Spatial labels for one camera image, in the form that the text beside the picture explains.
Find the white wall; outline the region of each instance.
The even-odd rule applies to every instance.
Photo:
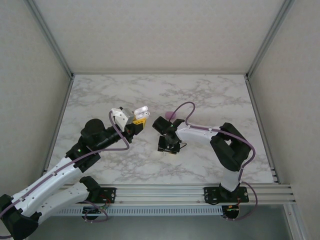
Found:
[[[251,85],[275,165],[320,239],[320,1],[296,0]]]
[[[0,195],[40,176],[69,80],[22,0],[0,3]]]
[[[241,73],[284,0],[35,0],[74,73]]]

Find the marble surface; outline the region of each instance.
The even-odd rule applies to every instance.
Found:
[[[273,182],[242,75],[77,75],[49,168],[78,141],[88,120],[99,118],[109,127],[111,108],[133,111],[147,105],[151,115],[130,149],[101,153],[101,159],[84,175],[94,177],[100,184],[219,183],[223,167],[212,148],[190,142],[177,155],[157,151],[159,133],[152,128],[153,122],[186,101],[196,104],[190,123],[232,123],[254,145],[257,155],[245,168],[242,180]],[[185,105],[177,117],[184,119],[191,110],[191,105]],[[123,142],[118,142],[112,147],[123,146]]]

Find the gray floor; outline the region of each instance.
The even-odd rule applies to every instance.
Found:
[[[243,206],[244,214],[250,207]],[[259,206],[247,219],[221,216],[116,216],[104,223],[51,217],[30,240],[291,240],[282,206]]]

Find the small white object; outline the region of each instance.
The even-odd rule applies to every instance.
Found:
[[[143,114],[144,112],[147,112],[148,111],[148,107],[147,106],[143,106],[143,107],[140,107],[136,110],[134,110],[134,115],[140,115],[140,114]]]
[[[135,119],[137,119],[137,120],[143,119],[143,118],[147,119],[150,116],[150,112],[148,111],[147,106],[140,107],[140,108],[134,110],[133,113],[134,113]]]
[[[143,118],[148,118],[149,116],[150,116],[150,112],[145,111],[143,113],[135,115],[135,119],[139,120],[139,119],[143,119]]]

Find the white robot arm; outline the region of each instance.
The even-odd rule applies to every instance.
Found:
[[[251,148],[242,141],[230,137],[235,136],[245,140],[232,124],[226,122],[220,127],[187,125],[183,119],[170,122],[160,116],[152,127],[162,135],[158,143],[158,151],[160,152],[177,154],[181,149],[181,142],[198,142],[212,147],[220,163],[224,166],[220,184],[221,195],[225,198],[225,202],[234,197],[233,195],[240,184],[242,165],[248,158]]]
[[[110,111],[112,126],[107,129],[99,119],[88,121],[81,130],[78,142],[50,171],[13,196],[0,196],[0,219],[11,233],[11,236],[0,236],[0,239],[12,237],[23,240],[59,210],[71,204],[95,201],[101,187],[90,176],[82,177],[73,186],[56,192],[95,164],[100,159],[99,152],[129,149],[128,142],[131,143],[134,136],[144,129],[149,114],[146,106],[134,112],[120,107]],[[124,139],[126,148],[107,148],[121,139]]]

